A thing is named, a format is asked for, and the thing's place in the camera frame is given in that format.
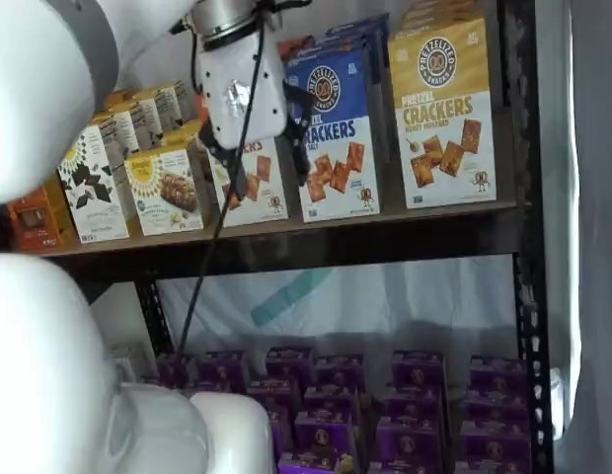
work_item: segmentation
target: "black cable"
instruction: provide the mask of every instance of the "black cable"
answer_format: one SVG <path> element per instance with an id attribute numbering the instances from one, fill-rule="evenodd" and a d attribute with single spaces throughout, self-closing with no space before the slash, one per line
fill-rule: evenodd
<path id="1" fill-rule="evenodd" d="M 260 73 L 260 67 L 262 64 L 263 58 L 263 50 L 265 47 L 265 18 L 263 15 L 259 15 L 258 21 L 260 22 L 260 42 L 258 45 L 258 54 L 256 56 L 256 64 L 254 66 L 254 78 L 251 83 L 251 96 L 249 98 L 249 104 L 247 105 L 247 110 L 245 112 L 245 122 L 243 123 L 243 131 L 240 135 L 240 144 L 236 149 L 236 159 L 232 164 L 236 170 L 238 170 L 243 161 L 243 152 L 245 150 L 245 142 L 247 140 L 247 132 L 249 131 L 249 122 L 251 121 L 251 113 L 254 108 L 254 98 L 256 97 L 256 86 L 258 85 L 258 76 Z M 198 274 L 198 279 L 196 280 L 196 284 L 194 285 L 194 290 L 191 294 L 190 306 L 188 307 L 188 315 L 186 316 L 186 322 L 184 323 L 184 329 L 181 334 L 181 340 L 179 341 L 179 347 L 177 348 L 177 359 L 181 360 L 186 350 L 186 342 L 188 341 L 188 334 L 190 332 L 190 324 L 191 318 L 194 314 L 194 308 L 196 307 L 196 302 L 198 300 L 198 295 L 200 293 L 200 288 L 203 285 L 203 280 L 205 279 L 205 274 L 207 273 L 207 269 L 209 268 L 209 263 L 211 262 L 211 258 L 214 255 L 214 250 L 216 249 L 216 241 L 218 240 L 218 236 L 220 235 L 220 231 L 223 228 L 223 223 L 225 222 L 225 216 L 227 215 L 227 210 L 229 209 L 229 202 L 231 201 L 232 196 L 234 195 L 234 181 L 231 182 L 229 186 L 229 192 L 225 197 L 225 203 L 223 204 L 222 211 L 220 212 L 220 218 L 218 219 L 218 223 L 216 224 L 216 228 L 214 229 L 214 235 L 209 242 L 209 246 L 203 255 L 203 260 L 200 264 L 200 271 Z"/>

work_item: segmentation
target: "shelf rack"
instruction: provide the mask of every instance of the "shelf rack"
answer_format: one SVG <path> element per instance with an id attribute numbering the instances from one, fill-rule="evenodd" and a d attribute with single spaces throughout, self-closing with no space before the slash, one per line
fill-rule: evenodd
<path id="1" fill-rule="evenodd" d="M 512 255 L 519 356 L 527 362 L 533 472 L 554 472 L 534 0 L 497 0 L 504 101 L 495 120 L 497 201 L 406 210 L 400 174 L 384 212 L 352 220 L 286 221 L 225 229 L 211 275 L 482 255 Z M 40 254 L 82 285 L 134 281 L 155 352 L 173 343 L 156 279 L 194 277 L 211 228 Z"/>

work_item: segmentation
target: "circular logo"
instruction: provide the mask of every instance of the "circular logo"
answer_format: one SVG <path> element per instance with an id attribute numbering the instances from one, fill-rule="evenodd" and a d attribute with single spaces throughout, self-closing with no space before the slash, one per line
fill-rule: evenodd
<path id="1" fill-rule="evenodd" d="M 328 66 L 319 66 L 308 77 L 308 92 L 314 94 L 315 110 L 329 112 L 335 108 L 341 95 L 339 76 Z"/>
<path id="2" fill-rule="evenodd" d="M 455 75 L 457 53 L 453 44 L 445 38 L 427 41 L 418 55 L 418 71 L 429 87 L 443 87 Z"/>

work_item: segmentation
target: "teal stripe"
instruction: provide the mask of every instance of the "teal stripe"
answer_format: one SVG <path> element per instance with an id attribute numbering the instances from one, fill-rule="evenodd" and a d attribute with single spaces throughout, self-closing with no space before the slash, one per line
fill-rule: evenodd
<path id="1" fill-rule="evenodd" d="M 251 319 L 259 328 L 270 323 L 280 314 L 312 293 L 328 278 L 333 269 L 315 269 L 302 272 L 287 286 L 279 289 L 251 312 Z"/>

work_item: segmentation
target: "yellow cracker box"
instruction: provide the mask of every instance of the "yellow cracker box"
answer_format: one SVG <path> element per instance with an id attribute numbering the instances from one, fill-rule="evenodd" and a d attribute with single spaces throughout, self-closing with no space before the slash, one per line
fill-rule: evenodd
<path id="1" fill-rule="evenodd" d="M 484 17 L 389 41 L 408 208 L 497 198 Z"/>
<path id="2" fill-rule="evenodd" d="M 124 163 L 144 235 L 197 230 L 210 217 L 193 140 L 145 151 Z"/>

